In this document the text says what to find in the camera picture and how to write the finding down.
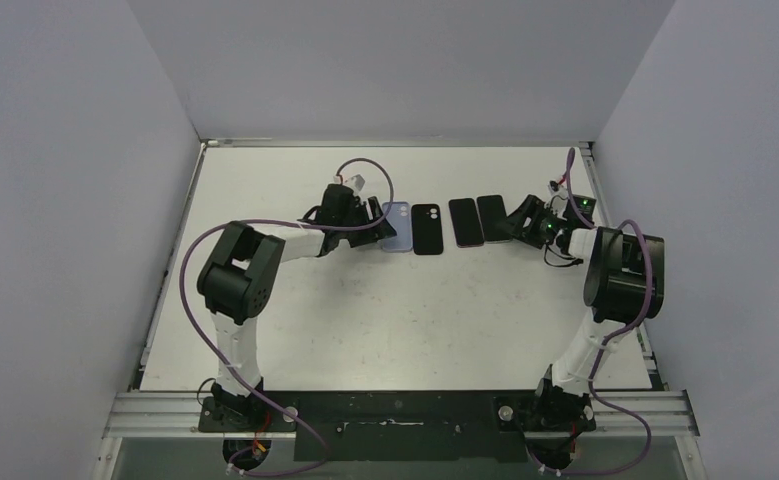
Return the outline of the black phone from lilac case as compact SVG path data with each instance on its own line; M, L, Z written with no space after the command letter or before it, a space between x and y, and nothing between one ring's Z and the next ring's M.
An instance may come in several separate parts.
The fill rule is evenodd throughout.
M507 218L504 199L501 195L483 195L476 198L476 205L486 243L503 243L512 239L503 228Z

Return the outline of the purple phone black screen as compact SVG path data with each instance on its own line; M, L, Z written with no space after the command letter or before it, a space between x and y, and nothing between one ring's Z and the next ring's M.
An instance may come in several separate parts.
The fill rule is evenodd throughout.
M472 198L451 199L448 207L456 245L460 248L482 246L485 239L475 201Z

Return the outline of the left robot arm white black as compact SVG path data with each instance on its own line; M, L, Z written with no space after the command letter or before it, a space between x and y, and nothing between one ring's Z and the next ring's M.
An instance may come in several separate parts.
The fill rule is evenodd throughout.
M320 203L294 222L236 220L218 228L196 280L215 328L214 339L206 342L218 360L211 388L214 417L247 431L272 409L258 362L258 319L281 265L325 257L341 242L356 248L396 237L388 220L392 204L362 198L356 181L331 183Z

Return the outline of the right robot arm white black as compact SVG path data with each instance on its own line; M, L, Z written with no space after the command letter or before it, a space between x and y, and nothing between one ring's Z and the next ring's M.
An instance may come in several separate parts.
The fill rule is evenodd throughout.
M596 201L577 196L561 208L529 195L495 225L500 233L583 266L585 315L569 346L542 376L529 403L517 408L530 431L592 429L591 393L606 360L664 296L664 241L595 225Z

